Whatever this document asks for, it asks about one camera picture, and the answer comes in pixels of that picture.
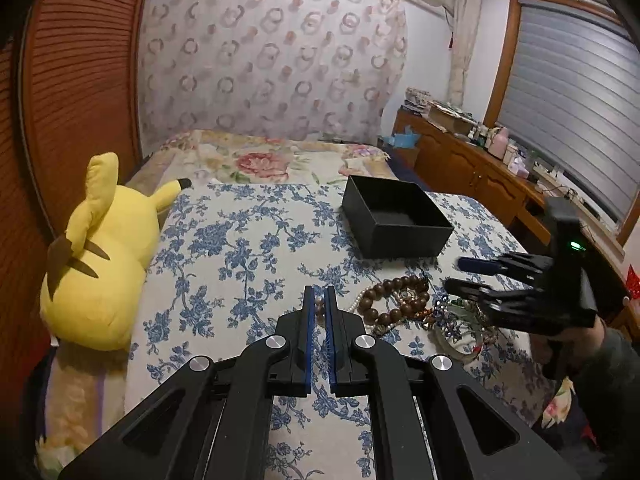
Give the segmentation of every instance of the wooden louvered door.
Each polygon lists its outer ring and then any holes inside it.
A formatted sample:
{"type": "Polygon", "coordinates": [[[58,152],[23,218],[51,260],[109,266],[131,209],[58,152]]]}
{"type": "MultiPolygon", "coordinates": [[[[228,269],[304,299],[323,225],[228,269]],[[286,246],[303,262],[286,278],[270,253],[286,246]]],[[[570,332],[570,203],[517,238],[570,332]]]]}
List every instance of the wooden louvered door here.
{"type": "Polygon", "coordinates": [[[15,49],[0,49],[0,434],[15,428],[24,380],[49,345],[37,298],[50,240],[16,135],[15,49]]]}
{"type": "Polygon", "coordinates": [[[120,179],[140,162],[136,54],[143,0],[37,0],[24,44],[28,156],[46,216],[64,231],[92,155],[116,152],[120,179]]]}

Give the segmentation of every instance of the pink bottle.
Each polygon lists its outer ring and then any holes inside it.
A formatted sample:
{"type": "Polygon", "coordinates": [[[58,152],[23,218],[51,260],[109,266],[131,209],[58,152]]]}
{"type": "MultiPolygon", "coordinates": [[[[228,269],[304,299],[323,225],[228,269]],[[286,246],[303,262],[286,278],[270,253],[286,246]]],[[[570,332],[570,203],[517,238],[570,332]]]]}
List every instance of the pink bottle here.
{"type": "Polygon", "coordinates": [[[504,158],[504,153],[507,151],[508,143],[509,131],[507,128],[502,128],[497,134],[495,134],[494,139],[491,142],[491,146],[489,146],[487,151],[502,160],[504,158]]]}

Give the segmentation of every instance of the blue floral bedsheet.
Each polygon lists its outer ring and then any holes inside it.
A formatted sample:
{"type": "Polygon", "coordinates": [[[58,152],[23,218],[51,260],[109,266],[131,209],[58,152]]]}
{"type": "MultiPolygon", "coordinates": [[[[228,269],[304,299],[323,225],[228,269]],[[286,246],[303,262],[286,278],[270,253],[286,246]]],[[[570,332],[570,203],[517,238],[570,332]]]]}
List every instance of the blue floral bedsheet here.
{"type": "MultiPolygon", "coordinates": [[[[338,305],[348,308],[371,283],[425,273],[434,299],[443,293],[447,276],[469,278],[454,268],[457,257],[522,250],[476,200],[430,194],[454,226],[437,260],[363,260],[341,213],[343,192],[344,186],[209,184],[180,194],[142,293],[126,412],[192,356],[227,359],[273,333],[278,316],[300,308],[305,285],[333,285],[338,305]]],[[[482,279],[514,287],[506,278],[482,279]]],[[[415,322],[385,338],[420,359],[438,353],[415,322]]],[[[373,478],[367,399],[335,399],[329,393],[321,326],[313,346],[312,393],[273,401],[265,478],[373,478]]],[[[526,334],[502,331],[496,345],[466,369],[532,424],[552,397],[553,383],[541,375],[529,351],[526,334]]]]}

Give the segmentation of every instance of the floral quilt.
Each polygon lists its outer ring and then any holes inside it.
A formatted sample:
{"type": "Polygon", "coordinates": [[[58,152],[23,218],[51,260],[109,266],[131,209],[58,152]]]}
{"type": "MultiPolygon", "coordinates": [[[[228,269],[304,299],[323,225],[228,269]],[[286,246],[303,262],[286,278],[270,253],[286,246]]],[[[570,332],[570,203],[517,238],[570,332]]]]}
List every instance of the floral quilt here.
{"type": "Polygon", "coordinates": [[[167,141],[127,184],[144,194],[175,178],[206,184],[336,184],[350,174],[396,177],[388,155],[364,144],[268,139],[191,130],[167,141]]]}
{"type": "MultiPolygon", "coordinates": [[[[279,171],[260,158],[252,168],[279,171]]],[[[431,199],[454,226],[437,259],[365,260],[340,209],[344,185],[208,184],[180,194],[164,225],[158,254],[142,293],[126,382],[128,412],[192,356],[239,355],[274,333],[278,317],[302,304],[305,285],[333,285],[347,308],[371,283],[420,274],[433,301],[462,254],[492,257],[521,250],[475,200],[445,194],[431,199]]],[[[471,275],[494,287],[506,278],[471,275]]],[[[402,354],[426,359],[439,352],[428,332],[406,322],[385,336],[402,354]]],[[[330,393],[324,328],[313,334],[312,393],[275,397],[265,478],[319,480],[374,478],[366,397],[330,393]]],[[[554,384],[530,357],[526,334],[502,331],[466,370],[524,421],[532,424],[554,384]]]]}

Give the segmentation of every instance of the patterned curtain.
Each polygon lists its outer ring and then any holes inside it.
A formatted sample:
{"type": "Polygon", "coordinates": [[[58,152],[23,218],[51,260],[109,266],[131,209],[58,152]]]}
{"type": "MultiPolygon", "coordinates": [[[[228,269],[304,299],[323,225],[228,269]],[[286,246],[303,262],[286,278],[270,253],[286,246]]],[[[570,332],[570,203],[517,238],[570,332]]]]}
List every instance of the patterned curtain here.
{"type": "Polygon", "coordinates": [[[194,128],[374,142],[406,50],[401,0],[147,0],[143,151],[194,128]]]}
{"type": "Polygon", "coordinates": [[[456,0],[451,72],[447,91],[447,100],[455,106],[462,106],[464,100],[466,72],[469,70],[476,45],[481,5],[482,0],[456,0]]]}

